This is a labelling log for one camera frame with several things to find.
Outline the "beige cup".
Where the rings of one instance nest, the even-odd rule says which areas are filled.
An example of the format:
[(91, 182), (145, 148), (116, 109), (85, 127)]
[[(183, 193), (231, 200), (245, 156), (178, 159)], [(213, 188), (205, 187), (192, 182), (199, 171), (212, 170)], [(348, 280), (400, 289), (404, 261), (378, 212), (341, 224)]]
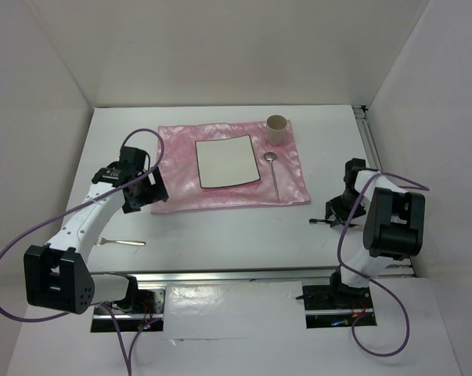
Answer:
[(287, 119), (281, 115), (271, 115), (266, 120), (266, 139), (271, 146), (278, 146), (286, 138)]

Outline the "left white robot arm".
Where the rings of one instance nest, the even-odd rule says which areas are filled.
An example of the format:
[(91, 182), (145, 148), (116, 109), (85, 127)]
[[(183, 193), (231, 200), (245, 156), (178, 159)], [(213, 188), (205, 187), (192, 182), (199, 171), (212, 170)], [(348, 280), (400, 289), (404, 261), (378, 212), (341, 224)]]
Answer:
[(23, 265), (27, 301), (32, 306), (82, 314), (96, 303), (112, 302), (123, 313), (139, 305), (138, 282), (123, 273), (90, 274), (86, 265), (106, 224), (118, 211), (138, 212), (167, 201), (160, 170), (146, 175), (149, 155), (124, 146), (118, 161), (101, 168), (92, 179), (85, 208), (43, 246), (30, 246)]

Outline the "pink satin cloth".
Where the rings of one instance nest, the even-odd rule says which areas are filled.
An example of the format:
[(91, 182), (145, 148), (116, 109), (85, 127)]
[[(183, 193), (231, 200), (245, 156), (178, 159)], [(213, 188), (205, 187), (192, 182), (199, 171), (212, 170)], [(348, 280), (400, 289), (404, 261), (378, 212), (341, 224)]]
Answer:
[[(159, 168), (169, 198), (165, 202), (154, 204), (151, 211), (164, 214), (309, 204), (311, 199), (306, 189), (291, 126), (286, 127), (286, 138), (278, 146), (267, 143), (265, 126), (265, 121), (160, 126), (158, 133), (164, 141), (164, 155)], [(242, 186), (202, 189), (197, 170), (195, 142), (244, 135), (250, 136), (261, 179)], [(274, 169), (280, 201), (276, 200), (269, 163), (263, 157), (268, 151), (277, 155)]]

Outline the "silver knife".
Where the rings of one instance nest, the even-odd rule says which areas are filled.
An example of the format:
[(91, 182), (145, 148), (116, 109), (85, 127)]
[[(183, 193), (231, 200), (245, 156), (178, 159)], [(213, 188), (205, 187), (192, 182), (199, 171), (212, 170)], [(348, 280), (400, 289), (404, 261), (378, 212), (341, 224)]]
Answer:
[(318, 224), (331, 224), (332, 221), (329, 219), (309, 219), (308, 223), (311, 225), (318, 225)]

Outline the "silver spoon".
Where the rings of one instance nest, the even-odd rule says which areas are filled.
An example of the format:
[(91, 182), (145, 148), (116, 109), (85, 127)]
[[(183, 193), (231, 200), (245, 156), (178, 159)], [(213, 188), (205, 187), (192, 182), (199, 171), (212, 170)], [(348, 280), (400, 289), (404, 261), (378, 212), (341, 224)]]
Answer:
[(277, 183), (276, 172), (275, 172), (275, 169), (274, 169), (274, 161), (277, 159), (277, 155), (274, 152), (268, 151), (268, 152), (264, 153), (263, 157), (269, 163), (269, 166), (270, 166), (270, 169), (271, 169), (271, 174), (272, 174), (272, 181), (273, 181), (274, 191), (275, 191), (275, 194), (276, 194), (276, 200), (280, 201), (279, 187), (278, 187), (278, 183)]

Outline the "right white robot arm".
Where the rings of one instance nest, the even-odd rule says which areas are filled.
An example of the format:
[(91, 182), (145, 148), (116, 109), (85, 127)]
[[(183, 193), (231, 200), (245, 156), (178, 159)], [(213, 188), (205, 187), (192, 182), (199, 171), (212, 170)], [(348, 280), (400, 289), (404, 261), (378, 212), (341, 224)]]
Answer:
[(395, 185), (392, 176), (353, 158), (345, 164), (344, 192), (326, 202), (324, 222), (342, 228), (340, 244), (355, 226), (351, 221), (364, 219), (362, 249), (347, 262), (340, 260), (330, 277), (326, 297), (333, 306), (346, 306), (393, 262), (420, 253), (425, 197)]

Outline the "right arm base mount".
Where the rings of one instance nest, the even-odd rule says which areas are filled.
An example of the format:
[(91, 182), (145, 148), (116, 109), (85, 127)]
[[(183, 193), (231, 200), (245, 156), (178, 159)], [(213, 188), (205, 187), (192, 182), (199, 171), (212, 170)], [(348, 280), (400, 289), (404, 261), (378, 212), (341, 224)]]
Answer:
[(333, 291), (327, 285), (304, 285), (295, 298), (304, 306), (307, 329), (376, 326), (371, 291), (362, 288), (354, 294)]

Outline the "square white plate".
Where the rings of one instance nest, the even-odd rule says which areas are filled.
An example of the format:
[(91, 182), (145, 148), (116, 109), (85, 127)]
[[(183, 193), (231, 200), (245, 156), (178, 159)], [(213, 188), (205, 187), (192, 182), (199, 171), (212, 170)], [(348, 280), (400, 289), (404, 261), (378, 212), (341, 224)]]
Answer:
[(261, 179), (249, 135), (198, 140), (195, 146), (202, 189), (242, 186)]

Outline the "silver fork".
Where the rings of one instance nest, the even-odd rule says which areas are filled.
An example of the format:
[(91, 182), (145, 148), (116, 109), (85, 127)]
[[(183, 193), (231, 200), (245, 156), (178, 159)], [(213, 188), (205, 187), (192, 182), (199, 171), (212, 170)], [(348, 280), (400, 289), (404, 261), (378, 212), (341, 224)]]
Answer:
[(97, 246), (103, 246), (106, 244), (119, 244), (132, 247), (143, 247), (146, 246), (146, 242), (139, 240), (109, 240), (104, 237), (99, 237), (95, 242)]

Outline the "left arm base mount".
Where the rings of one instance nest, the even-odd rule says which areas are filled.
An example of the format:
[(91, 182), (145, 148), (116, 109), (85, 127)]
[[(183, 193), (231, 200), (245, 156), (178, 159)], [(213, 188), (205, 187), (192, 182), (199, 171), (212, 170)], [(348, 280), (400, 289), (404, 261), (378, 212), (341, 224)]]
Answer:
[[(165, 298), (165, 286), (140, 287), (133, 303), (112, 302), (108, 306), (121, 332), (162, 332)], [(111, 315), (102, 306), (96, 306), (93, 310), (90, 332), (116, 332)]]

